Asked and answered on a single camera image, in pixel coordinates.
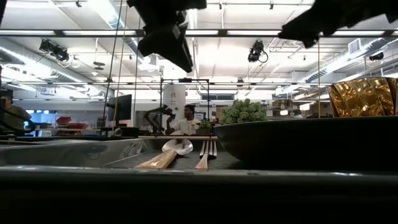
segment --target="monitor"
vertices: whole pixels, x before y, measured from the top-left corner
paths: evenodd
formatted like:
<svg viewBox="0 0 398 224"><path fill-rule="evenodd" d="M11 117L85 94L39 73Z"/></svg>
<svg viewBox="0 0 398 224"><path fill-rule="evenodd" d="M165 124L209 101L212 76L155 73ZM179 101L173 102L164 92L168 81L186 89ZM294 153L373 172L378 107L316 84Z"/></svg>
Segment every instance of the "monitor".
<svg viewBox="0 0 398 224"><path fill-rule="evenodd" d="M129 120L131 119L131 102L132 96L125 95L119 96L117 98L110 98L109 103L106 104L108 107L108 121L114 120L114 113L116 108L116 99L118 102L117 112L116 112L116 121Z"/></svg>

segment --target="air vent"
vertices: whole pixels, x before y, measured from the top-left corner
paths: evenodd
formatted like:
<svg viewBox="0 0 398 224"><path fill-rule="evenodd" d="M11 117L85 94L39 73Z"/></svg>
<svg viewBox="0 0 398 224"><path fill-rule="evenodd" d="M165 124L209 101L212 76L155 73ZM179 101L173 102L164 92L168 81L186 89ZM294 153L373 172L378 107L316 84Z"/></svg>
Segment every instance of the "air vent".
<svg viewBox="0 0 398 224"><path fill-rule="evenodd" d="M348 44L349 54L355 54L361 50L361 39L356 39Z"/></svg>

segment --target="wooden stick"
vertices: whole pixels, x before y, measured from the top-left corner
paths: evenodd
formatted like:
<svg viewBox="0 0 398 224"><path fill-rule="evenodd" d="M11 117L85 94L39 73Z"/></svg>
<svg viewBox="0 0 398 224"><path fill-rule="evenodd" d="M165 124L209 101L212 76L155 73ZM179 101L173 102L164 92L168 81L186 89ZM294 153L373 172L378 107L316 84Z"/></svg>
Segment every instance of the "wooden stick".
<svg viewBox="0 0 398 224"><path fill-rule="evenodd" d="M139 164L138 169L166 169L177 155L176 150L168 150L152 159Z"/></svg>
<svg viewBox="0 0 398 224"><path fill-rule="evenodd" d="M199 163L195 166L194 169L202 169L202 170L208 170L208 164L207 164L207 158L208 158L208 154L205 153L203 155L203 157L201 158L201 160L199 161Z"/></svg>

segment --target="white pillar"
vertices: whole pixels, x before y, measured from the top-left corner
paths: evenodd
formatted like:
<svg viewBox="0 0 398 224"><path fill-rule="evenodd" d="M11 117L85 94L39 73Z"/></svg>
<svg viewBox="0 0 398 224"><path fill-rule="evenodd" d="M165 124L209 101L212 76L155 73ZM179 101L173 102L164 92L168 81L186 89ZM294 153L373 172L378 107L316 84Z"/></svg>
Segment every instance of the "white pillar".
<svg viewBox="0 0 398 224"><path fill-rule="evenodd" d="M173 109L175 120L184 119L185 85L169 85L163 91L163 104Z"/></svg>
<svg viewBox="0 0 398 224"><path fill-rule="evenodd" d="M164 79L177 80L185 77L187 77L187 73L173 64L168 64L164 68ZM173 114L175 114L174 122L170 125L173 126L178 120L184 119L185 85L170 85L169 82L165 82L163 89L163 104L173 109ZM169 116L163 115L162 125L164 128L166 128L166 121L168 118Z"/></svg>

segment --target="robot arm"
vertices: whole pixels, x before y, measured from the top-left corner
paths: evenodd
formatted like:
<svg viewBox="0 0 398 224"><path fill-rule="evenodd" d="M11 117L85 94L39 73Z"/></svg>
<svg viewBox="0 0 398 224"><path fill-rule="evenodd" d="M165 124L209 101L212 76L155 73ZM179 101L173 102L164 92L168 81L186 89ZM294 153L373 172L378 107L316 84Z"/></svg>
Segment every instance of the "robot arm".
<svg viewBox="0 0 398 224"><path fill-rule="evenodd" d="M169 115L172 119L175 119L175 114L173 114L173 110L171 108L169 108L167 105L163 105L163 107L159 107L153 110L149 110L144 114L144 119L147 120L150 125L153 127L153 129L155 130L156 134L163 134L163 130L164 128L162 127L161 124L159 124L157 121L153 121L149 118L149 115L151 113L162 113L162 114L166 114Z"/></svg>

